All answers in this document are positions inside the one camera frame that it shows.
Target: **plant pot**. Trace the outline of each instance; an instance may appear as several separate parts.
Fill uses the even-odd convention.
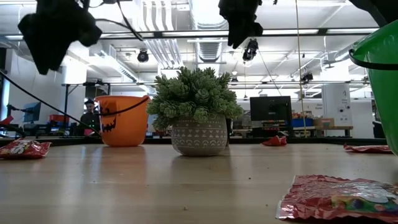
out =
[[[216,156],[225,149],[227,134],[223,115],[210,117],[204,123],[181,117],[173,124],[172,144],[184,156]]]

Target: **string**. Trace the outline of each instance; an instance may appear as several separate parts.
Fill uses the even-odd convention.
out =
[[[296,21],[297,21],[297,46],[298,46],[298,67],[300,69],[300,100],[301,100],[301,110],[304,122],[304,137],[307,138],[307,125],[305,124],[305,116],[304,116],[304,101],[303,101],[303,85],[301,82],[302,70],[301,70],[301,53],[300,53],[300,33],[299,33],[299,7],[296,2]]]

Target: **computer monitor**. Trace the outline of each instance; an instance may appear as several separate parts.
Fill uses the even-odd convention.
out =
[[[42,103],[29,103],[24,106],[25,115],[24,122],[33,122],[38,121],[40,119],[40,109],[42,107]]]
[[[292,122],[290,96],[250,97],[251,121],[285,120]]]

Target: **candy wrapper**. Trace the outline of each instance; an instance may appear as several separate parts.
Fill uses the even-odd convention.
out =
[[[377,218],[398,222],[398,184],[324,175],[296,176],[279,202],[276,218]]]
[[[286,136],[283,136],[281,138],[279,136],[275,136],[268,141],[262,142],[261,144],[265,146],[286,146]]]
[[[51,142],[17,139],[0,148],[0,159],[41,159],[49,151]]]
[[[344,145],[344,149],[349,152],[392,154],[392,151],[391,151],[390,147],[388,147],[388,146],[347,146],[347,145]]]

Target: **table surface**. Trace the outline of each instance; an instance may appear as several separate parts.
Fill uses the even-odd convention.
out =
[[[52,147],[0,161],[0,223],[283,223],[275,211],[294,175],[398,182],[397,165],[327,144],[235,144],[202,158],[171,145]]]

